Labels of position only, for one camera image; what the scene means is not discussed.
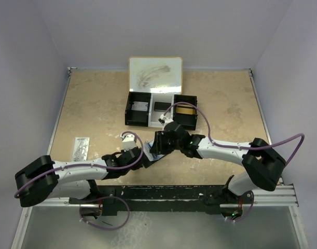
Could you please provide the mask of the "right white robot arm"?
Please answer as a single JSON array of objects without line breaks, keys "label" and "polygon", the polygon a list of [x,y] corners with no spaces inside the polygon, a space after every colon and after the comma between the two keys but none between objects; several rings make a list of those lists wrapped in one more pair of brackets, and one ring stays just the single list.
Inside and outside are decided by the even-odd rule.
[{"label": "right white robot arm", "polygon": [[286,166],[285,159],[262,139],[255,138],[249,143],[214,143],[205,135],[189,134],[173,121],[155,132],[150,153],[167,155],[175,150],[188,158],[218,159],[244,167],[243,173],[230,177],[223,190],[223,197],[229,203],[235,203],[244,193],[256,188],[274,191]]}]

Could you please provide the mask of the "black leather card holder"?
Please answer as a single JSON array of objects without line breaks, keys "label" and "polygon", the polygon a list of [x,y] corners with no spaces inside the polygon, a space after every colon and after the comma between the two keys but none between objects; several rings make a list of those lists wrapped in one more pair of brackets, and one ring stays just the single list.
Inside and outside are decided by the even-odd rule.
[{"label": "black leather card holder", "polygon": [[166,156],[151,153],[150,149],[152,148],[153,144],[154,141],[146,141],[143,145],[144,155],[142,157],[142,165],[146,169]]}]

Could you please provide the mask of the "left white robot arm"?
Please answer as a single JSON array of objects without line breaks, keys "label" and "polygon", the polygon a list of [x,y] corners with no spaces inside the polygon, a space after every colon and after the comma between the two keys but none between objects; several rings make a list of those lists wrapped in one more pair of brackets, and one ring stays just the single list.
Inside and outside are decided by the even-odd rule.
[{"label": "left white robot arm", "polygon": [[35,206],[51,198],[76,198],[94,203],[99,198],[96,180],[117,179],[131,170],[146,168],[153,156],[134,147],[91,161],[53,161],[44,155],[15,174],[14,194],[22,207]]}]

